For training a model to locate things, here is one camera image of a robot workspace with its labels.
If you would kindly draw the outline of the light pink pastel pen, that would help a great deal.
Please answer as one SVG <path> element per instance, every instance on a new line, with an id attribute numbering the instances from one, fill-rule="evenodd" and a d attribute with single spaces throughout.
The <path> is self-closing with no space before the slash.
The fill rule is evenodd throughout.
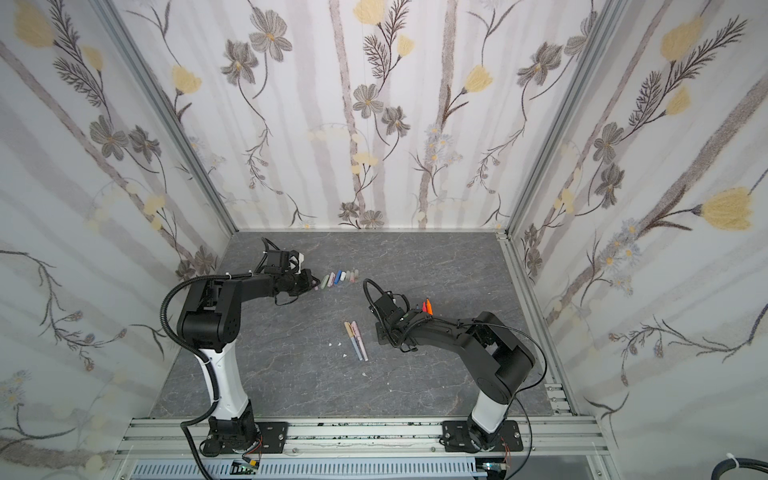
<path id="1" fill-rule="evenodd" d="M 366 361 L 366 362 L 369 361 L 369 357 L 368 357 L 368 354 L 367 354 L 367 351 L 366 351 L 366 347 L 365 347 L 364 342 L 363 342 L 361 331 L 360 331 L 356 321 L 353 321 L 351 323 L 351 328 L 352 328 L 353 334 L 354 334 L 354 336 L 355 336 L 355 338 L 357 340 L 357 343 L 358 343 L 358 346 L 359 346 L 359 349 L 360 349 L 360 352 L 361 352 L 363 360 Z"/>

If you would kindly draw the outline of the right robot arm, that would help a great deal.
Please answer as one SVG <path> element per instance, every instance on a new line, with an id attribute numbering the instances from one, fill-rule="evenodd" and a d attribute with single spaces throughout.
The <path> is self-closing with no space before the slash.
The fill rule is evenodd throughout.
<path id="1" fill-rule="evenodd" d="M 396 303 L 396 295 L 381 291 L 365 295 L 376 319 L 381 344 L 411 353 L 434 347 L 458 356 L 479 389 L 464 421 L 442 423 L 440 443 L 447 452 L 479 453 L 511 449 L 513 434 L 505 432 L 508 410 L 533 370 L 536 359 L 523 342 L 494 314 L 471 319 L 446 319 Z"/>

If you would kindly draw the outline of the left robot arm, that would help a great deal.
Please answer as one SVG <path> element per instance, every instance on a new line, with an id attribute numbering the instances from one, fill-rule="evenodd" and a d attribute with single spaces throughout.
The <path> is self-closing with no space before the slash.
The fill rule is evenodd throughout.
<path id="1" fill-rule="evenodd" d="M 267 242 L 255 269 L 242 274 L 206 275 L 187 282 L 187 297 L 176 336 L 190 348 L 205 372 L 212 411 L 206 438 L 196 447 L 205 457 L 245 453 L 261 440 L 253 406 L 245 393 L 236 359 L 242 305 L 286 294 L 291 300 L 318 285 L 303 266 L 304 255 Z"/>

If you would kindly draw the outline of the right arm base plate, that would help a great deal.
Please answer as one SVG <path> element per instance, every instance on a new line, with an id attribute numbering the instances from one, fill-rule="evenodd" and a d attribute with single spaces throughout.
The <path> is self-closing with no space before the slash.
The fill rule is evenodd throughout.
<path id="1" fill-rule="evenodd" d="M 446 452 L 481 454 L 486 452 L 522 452 L 523 442 L 518 424 L 505 420 L 488 433 L 470 420 L 446 420 L 441 423 L 439 443 Z"/>

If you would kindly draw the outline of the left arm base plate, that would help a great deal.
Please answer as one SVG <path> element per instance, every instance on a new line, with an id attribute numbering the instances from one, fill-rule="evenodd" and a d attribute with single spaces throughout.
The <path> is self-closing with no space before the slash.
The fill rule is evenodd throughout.
<path id="1" fill-rule="evenodd" d="M 241 424 L 233 420 L 211 418 L 209 434 L 201 442 L 199 450 L 206 457 L 243 454 L 253 450 L 280 454 L 287 439 L 288 427 L 287 422 L 246 421 Z"/>

